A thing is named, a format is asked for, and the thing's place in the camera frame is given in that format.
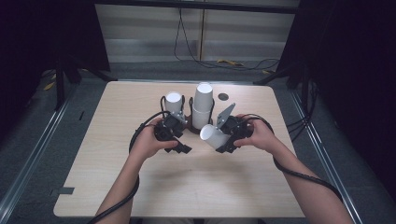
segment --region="paper cup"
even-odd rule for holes
[[[192,126],[201,130],[209,122],[210,111],[199,112],[192,106]]]
[[[165,109],[175,113],[181,111],[183,102],[181,100],[181,94],[176,91],[171,91],[165,96]]]
[[[230,138],[230,135],[224,134],[221,130],[211,124],[206,124],[202,128],[199,136],[214,149],[223,146]]]
[[[210,111],[213,105],[213,89],[207,82],[201,82],[195,91],[193,106],[200,112]]]

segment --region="black cable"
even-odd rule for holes
[[[316,178],[316,177],[311,176],[311,175],[304,175],[304,174],[301,174],[301,173],[298,173],[298,172],[291,171],[291,170],[283,167],[281,164],[279,164],[279,162],[275,158],[274,158],[274,164],[275,164],[276,168],[278,170],[280,170],[281,172],[283,172],[283,173],[286,173],[288,175],[293,175],[293,176],[299,177],[301,179],[314,182],[316,184],[319,184],[321,186],[324,186],[324,187],[330,189],[332,192],[334,192],[335,195],[337,195],[337,197],[340,199],[341,202],[343,201],[343,196],[341,196],[340,191],[338,191],[337,188],[335,188],[333,185],[327,183],[326,181],[324,181],[322,179],[319,179],[319,178]]]
[[[297,132],[297,134],[291,139],[291,142],[294,142],[298,138],[298,136],[300,136],[300,134],[303,132],[305,127],[306,127],[306,125],[303,125],[303,127],[300,129],[300,131]]]
[[[165,104],[165,99],[166,99],[165,96],[161,97],[161,100],[160,100],[161,111],[163,111],[163,103]]]
[[[212,99],[212,107],[210,107],[209,119],[207,120],[207,123],[210,123],[212,120],[213,108],[215,108],[215,99]]]
[[[270,125],[265,119],[263,119],[262,117],[260,117],[260,116],[258,116],[258,115],[254,115],[254,114],[249,114],[249,115],[250,115],[250,116],[256,116],[256,118],[244,119],[244,120],[241,121],[238,125],[240,125],[240,124],[243,123],[243,122],[248,122],[249,120],[252,120],[252,119],[260,119],[260,120],[262,120],[262,121],[268,126],[268,128],[269,128],[272,132],[274,132],[274,130],[273,130],[273,128],[271,127],[271,125]],[[337,197],[340,199],[341,202],[343,201],[343,197],[341,196],[341,193],[338,191],[338,189],[335,188],[333,185],[329,184],[328,182],[326,182],[326,181],[324,181],[324,180],[322,180],[322,179],[319,179],[319,178],[310,176],[310,175],[305,175],[305,174],[301,174],[301,173],[298,173],[298,172],[289,170],[289,169],[283,167],[281,164],[279,164],[279,162],[278,162],[275,158],[274,158],[274,164],[275,164],[276,168],[277,168],[278,170],[280,170],[281,172],[284,172],[284,173],[286,173],[286,174],[288,174],[288,175],[293,175],[293,176],[299,177],[299,178],[304,179],[304,180],[308,180],[308,181],[314,182],[314,183],[316,183],[316,184],[320,184],[321,186],[324,186],[324,187],[330,189],[332,192],[335,193],[335,195],[337,195]]]
[[[156,113],[155,115],[151,116],[149,119],[147,119],[145,122],[140,124],[139,128],[134,132],[134,135],[131,139],[131,143],[129,144],[129,152],[131,152],[131,148],[134,145],[134,142],[136,141],[137,136],[143,131],[144,128],[146,128],[148,123],[154,119],[155,117],[163,114],[170,114],[169,111],[161,111]],[[137,175],[136,182],[134,184],[134,188],[131,190],[131,192],[124,198],[122,199],[119,203],[114,204],[110,208],[108,208],[106,211],[102,212],[101,214],[95,216],[93,219],[88,222],[88,224],[93,224],[98,222],[99,220],[103,219],[104,217],[108,216],[112,212],[116,211],[117,209],[121,208],[123,205],[128,203],[137,193],[137,190],[139,189],[139,183],[140,183],[140,178],[139,175]]]
[[[137,175],[137,179],[134,184],[134,188],[131,190],[131,193],[128,196],[126,196],[123,200],[121,200],[119,203],[113,205],[112,207],[110,207],[106,211],[104,211],[103,213],[101,213],[101,214],[97,215],[96,217],[94,217],[93,219],[91,219],[91,221],[88,222],[88,224],[93,224],[93,223],[98,222],[102,218],[108,216],[110,213],[116,211],[117,209],[121,208],[123,205],[128,203],[134,197],[134,195],[137,193],[137,190],[139,189],[139,182],[140,182],[140,178],[139,178],[139,175]]]
[[[289,133],[293,133],[293,132],[297,131],[298,129],[300,129],[300,131],[297,132],[297,134],[291,139],[291,142],[294,142],[297,139],[297,137],[300,136],[300,134],[303,132],[304,128],[306,128],[306,126],[309,124],[309,121],[312,119],[312,115],[314,113],[315,105],[316,105],[317,98],[318,98],[318,88],[314,82],[311,82],[310,94],[311,94],[312,103],[311,103],[311,107],[310,107],[309,111],[307,112],[307,114],[302,119],[299,119],[299,120],[287,125],[287,127],[291,127],[291,126],[294,126],[294,125],[300,123],[301,121],[303,122],[303,123],[299,124],[296,128],[289,131]]]
[[[176,54],[178,33],[179,33],[179,30],[180,30],[180,25],[181,25],[181,27],[183,29],[183,33],[184,33],[184,38],[186,40],[187,49],[189,50],[189,53],[190,53],[190,56],[192,57],[192,60],[194,62],[198,63],[199,65],[201,65],[202,67],[205,67],[205,68],[225,68],[225,69],[231,69],[231,70],[234,70],[234,71],[249,71],[249,70],[268,69],[268,68],[274,67],[275,65],[277,65],[279,63],[279,59],[264,59],[264,60],[261,60],[258,64],[256,64],[256,66],[248,68],[248,67],[245,67],[245,66],[243,66],[243,67],[220,66],[220,65],[213,64],[213,63],[206,63],[206,62],[198,61],[192,55],[192,52],[191,52],[191,49],[190,49],[189,40],[187,38],[186,29],[184,28],[184,22],[183,22],[183,19],[182,19],[182,16],[181,16],[181,8],[178,9],[178,13],[179,13],[179,21],[178,21],[177,36],[176,36],[175,46],[174,46],[174,55],[179,61],[191,61],[191,60],[181,60],[180,58],[177,57],[177,54]],[[264,68],[259,68],[260,64],[262,64],[263,62],[267,62],[267,61],[276,61],[276,62],[271,64],[270,66],[266,66]]]
[[[184,95],[181,95],[181,108],[180,111],[184,111],[184,103],[186,103],[186,98]]]

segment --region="human hand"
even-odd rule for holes
[[[177,141],[158,141],[154,135],[154,126],[163,120],[156,118],[146,126],[142,132],[137,136],[134,145],[131,148],[130,155],[146,160],[154,156],[160,149],[172,148],[177,146]]]
[[[249,119],[251,117],[244,115],[237,115],[238,118]],[[254,146],[263,149],[271,154],[277,148],[279,140],[275,137],[268,126],[260,119],[251,119],[247,121],[247,127],[252,129],[253,135],[249,138],[239,139],[233,142],[236,147]]]

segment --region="wire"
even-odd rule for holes
[[[129,144],[129,152],[131,152],[132,146],[134,145],[134,142],[136,141],[137,136],[143,131],[144,128],[151,126],[148,123],[154,119],[155,117],[163,114],[170,114],[169,111],[161,111],[156,113],[155,115],[151,116],[149,119],[147,119],[145,122],[140,124],[139,128],[134,132],[134,135],[131,139],[131,143]],[[116,211],[117,209],[121,208],[123,205],[128,203],[137,193],[137,190],[139,189],[139,183],[140,183],[140,178],[139,175],[137,175],[136,182],[134,184],[134,188],[131,190],[131,192],[124,198],[122,199],[119,203],[114,204],[110,208],[108,208],[106,211],[102,212],[101,214],[95,216],[93,219],[91,219],[88,224],[93,224],[98,222],[99,220],[103,219],[104,217],[110,215],[112,212]]]
[[[230,66],[221,66],[221,65],[217,65],[217,64],[213,64],[213,63],[206,63],[206,62],[203,62],[203,61],[198,61],[198,60],[195,59],[195,57],[193,56],[193,54],[191,52],[191,49],[190,49],[189,40],[187,38],[186,29],[184,28],[184,22],[183,22],[183,18],[182,18],[182,15],[181,15],[181,8],[178,9],[178,14],[179,14],[179,20],[178,20],[178,26],[177,26],[177,36],[176,36],[175,45],[174,45],[174,55],[179,61],[191,61],[191,60],[182,60],[182,59],[178,58],[177,54],[176,54],[178,35],[179,35],[180,25],[181,25],[182,30],[183,30],[183,34],[184,34],[184,39],[186,41],[187,49],[189,50],[189,54],[192,57],[192,60],[194,62],[198,63],[199,65],[201,65],[202,67],[205,67],[205,68],[225,68],[225,69],[230,69],[230,70],[234,70],[234,71],[249,71],[249,70],[268,69],[268,68],[274,67],[275,65],[277,65],[279,63],[279,59],[264,59],[264,60],[261,60],[260,62],[258,62],[254,67],[245,67],[245,66],[244,67],[230,67]],[[275,62],[273,64],[269,65],[269,66],[259,68],[260,64],[262,64],[263,62],[268,62],[268,61],[275,61]]]
[[[341,202],[343,201],[343,197],[341,196],[340,191],[338,191],[337,188],[335,188],[333,185],[329,184],[328,182],[326,182],[326,181],[324,181],[322,179],[316,178],[314,176],[311,176],[311,175],[304,175],[304,174],[301,174],[301,173],[298,173],[298,172],[295,172],[295,171],[291,171],[291,170],[283,167],[281,164],[279,164],[279,162],[275,158],[274,158],[274,164],[275,164],[275,166],[276,166],[276,168],[278,170],[280,170],[280,171],[282,171],[282,172],[284,172],[284,173],[286,173],[288,175],[293,175],[293,176],[296,176],[296,177],[299,177],[301,179],[314,182],[316,184],[319,184],[321,186],[324,186],[324,187],[330,189],[340,199]]]
[[[164,111],[163,110],[163,103],[165,104],[165,99],[166,99],[165,96],[161,97],[161,100],[160,100],[161,111]]]
[[[271,132],[274,132],[274,129],[272,128],[271,124],[266,119],[262,118],[261,116],[255,115],[255,114],[246,114],[246,115],[242,116],[241,118],[246,117],[246,116],[255,116],[255,117],[243,119],[242,121],[238,122],[233,127],[231,127],[230,130],[232,132],[234,132],[235,129],[238,129],[241,124],[246,123],[249,120],[259,119],[259,120],[261,120],[262,122],[264,122],[267,125],[267,127],[271,130]]]
[[[309,124],[310,120],[312,119],[312,115],[314,113],[314,109],[315,109],[317,98],[318,98],[318,87],[316,86],[315,82],[313,82],[313,81],[311,81],[310,94],[311,94],[312,103],[311,103],[311,107],[310,107],[309,111],[307,112],[307,114],[302,119],[299,119],[299,120],[287,125],[287,127],[291,127],[296,124],[299,124],[300,122],[303,122],[303,123],[299,124],[296,128],[289,131],[289,133],[293,133],[293,132],[297,131],[298,129],[300,129],[300,131],[297,132],[297,134],[291,139],[291,142],[294,142],[298,138],[298,136],[300,136],[300,134],[303,132],[304,128],[306,128],[306,126]]]

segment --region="stacked cups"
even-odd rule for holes
[[[213,89],[207,82],[201,82],[192,103],[192,126],[201,130],[210,120],[213,105]]]
[[[171,91],[165,96],[165,109],[171,113],[178,114],[182,107],[182,96],[176,91]]]

